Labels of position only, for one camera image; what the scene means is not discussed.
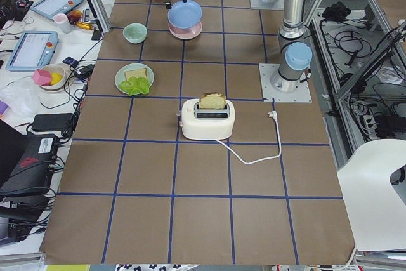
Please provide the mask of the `blue plate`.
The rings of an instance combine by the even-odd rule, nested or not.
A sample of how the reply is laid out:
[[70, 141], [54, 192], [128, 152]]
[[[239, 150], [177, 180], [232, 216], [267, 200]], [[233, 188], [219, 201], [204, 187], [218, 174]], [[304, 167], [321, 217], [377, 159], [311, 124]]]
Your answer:
[[167, 18], [173, 26], [179, 29], [187, 29], [200, 22], [202, 8], [199, 3], [193, 0], [187, 2], [178, 1], [169, 9]]

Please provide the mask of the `pink plate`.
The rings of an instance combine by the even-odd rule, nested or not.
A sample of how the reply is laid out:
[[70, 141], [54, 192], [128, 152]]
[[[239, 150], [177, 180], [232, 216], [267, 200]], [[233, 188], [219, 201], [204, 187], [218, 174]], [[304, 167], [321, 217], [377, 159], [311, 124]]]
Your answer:
[[168, 27], [169, 27], [170, 33], [174, 37], [181, 39], [181, 40], [194, 39], [197, 36], [199, 36], [200, 33], [202, 32], [202, 22], [198, 22], [194, 26], [192, 26], [190, 28], [186, 28], [186, 29], [177, 28], [172, 23], [169, 22]]

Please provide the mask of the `green bowl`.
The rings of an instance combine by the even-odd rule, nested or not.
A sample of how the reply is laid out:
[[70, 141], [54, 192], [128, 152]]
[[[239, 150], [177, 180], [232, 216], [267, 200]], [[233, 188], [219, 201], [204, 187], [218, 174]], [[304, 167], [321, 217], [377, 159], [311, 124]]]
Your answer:
[[133, 44], [142, 43], [147, 37], [147, 28], [141, 23], [131, 23], [124, 27], [124, 38]]

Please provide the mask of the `bread slice on plate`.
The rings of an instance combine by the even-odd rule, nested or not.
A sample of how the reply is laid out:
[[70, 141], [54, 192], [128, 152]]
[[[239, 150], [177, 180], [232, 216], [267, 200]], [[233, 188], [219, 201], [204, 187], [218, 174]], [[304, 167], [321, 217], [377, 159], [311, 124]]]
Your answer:
[[135, 70], [127, 70], [124, 73], [126, 80], [130, 80], [132, 77], [135, 78], [147, 78], [147, 69], [146, 68], [141, 68], [141, 69], [135, 69]]

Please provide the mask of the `green plate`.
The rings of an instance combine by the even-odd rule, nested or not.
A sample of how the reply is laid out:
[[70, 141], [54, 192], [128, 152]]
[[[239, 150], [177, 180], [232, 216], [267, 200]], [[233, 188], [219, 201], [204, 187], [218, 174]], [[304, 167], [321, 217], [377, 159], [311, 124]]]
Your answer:
[[153, 70], [141, 63], [125, 65], [115, 75], [117, 89], [129, 96], [149, 94], [153, 82]]

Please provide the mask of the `red yellow mango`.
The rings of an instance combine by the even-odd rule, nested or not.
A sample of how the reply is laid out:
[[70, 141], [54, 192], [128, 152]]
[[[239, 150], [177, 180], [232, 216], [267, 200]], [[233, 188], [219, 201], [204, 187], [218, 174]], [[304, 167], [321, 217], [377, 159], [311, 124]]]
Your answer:
[[72, 10], [67, 13], [67, 18], [71, 25], [75, 25], [82, 21], [82, 12], [80, 10]]

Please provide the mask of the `green lettuce leaf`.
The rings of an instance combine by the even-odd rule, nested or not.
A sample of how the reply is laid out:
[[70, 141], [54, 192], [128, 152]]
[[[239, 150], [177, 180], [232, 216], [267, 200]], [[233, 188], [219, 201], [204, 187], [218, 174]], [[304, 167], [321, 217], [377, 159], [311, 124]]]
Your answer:
[[119, 83], [118, 88], [129, 96], [139, 94], [146, 95], [150, 91], [150, 82], [147, 78], [132, 77], [128, 81]]

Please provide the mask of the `white cup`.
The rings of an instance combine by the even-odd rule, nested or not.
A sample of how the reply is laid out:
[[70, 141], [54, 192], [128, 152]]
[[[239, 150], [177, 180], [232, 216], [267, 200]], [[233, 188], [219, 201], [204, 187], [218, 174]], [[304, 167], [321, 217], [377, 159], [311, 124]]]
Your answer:
[[58, 13], [53, 16], [53, 21], [56, 23], [58, 28], [65, 34], [71, 33], [72, 26], [66, 14]]

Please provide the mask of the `bread slice in toaster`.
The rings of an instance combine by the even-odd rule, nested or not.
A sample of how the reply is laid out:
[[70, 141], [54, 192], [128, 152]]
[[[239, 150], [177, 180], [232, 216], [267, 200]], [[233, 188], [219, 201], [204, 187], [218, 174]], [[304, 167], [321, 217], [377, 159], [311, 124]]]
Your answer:
[[200, 109], [224, 109], [226, 97], [222, 93], [204, 93], [199, 99]]

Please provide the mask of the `blue teach pendant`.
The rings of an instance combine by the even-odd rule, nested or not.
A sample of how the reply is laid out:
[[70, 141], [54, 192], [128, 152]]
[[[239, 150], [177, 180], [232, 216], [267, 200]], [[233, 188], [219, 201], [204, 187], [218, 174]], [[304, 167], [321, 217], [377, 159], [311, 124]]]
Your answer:
[[50, 63], [58, 44], [55, 31], [23, 31], [13, 50], [6, 70], [31, 72]]
[[66, 14], [72, 11], [76, 6], [80, 5], [84, 0], [40, 0], [33, 4], [30, 9], [50, 20], [56, 14]]

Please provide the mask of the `white toaster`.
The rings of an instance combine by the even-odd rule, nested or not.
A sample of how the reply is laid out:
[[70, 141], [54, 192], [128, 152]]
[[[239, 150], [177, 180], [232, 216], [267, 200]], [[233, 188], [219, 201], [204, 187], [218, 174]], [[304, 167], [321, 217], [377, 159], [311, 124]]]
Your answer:
[[235, 108], [225, 100], [223, 109], [200, 109], [198, 99], [185, 101], [181, 108], [180, 126], [190, 140], [224, 140], [232, 135]]

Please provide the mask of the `black laptop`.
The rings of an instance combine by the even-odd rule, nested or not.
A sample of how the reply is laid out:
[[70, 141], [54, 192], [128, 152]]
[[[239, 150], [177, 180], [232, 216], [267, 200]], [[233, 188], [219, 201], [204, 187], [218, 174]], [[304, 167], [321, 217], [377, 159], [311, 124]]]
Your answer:
[[59, 139], [54, 134], [1, 139], [1, 195], [25, 197], [49, 192]]

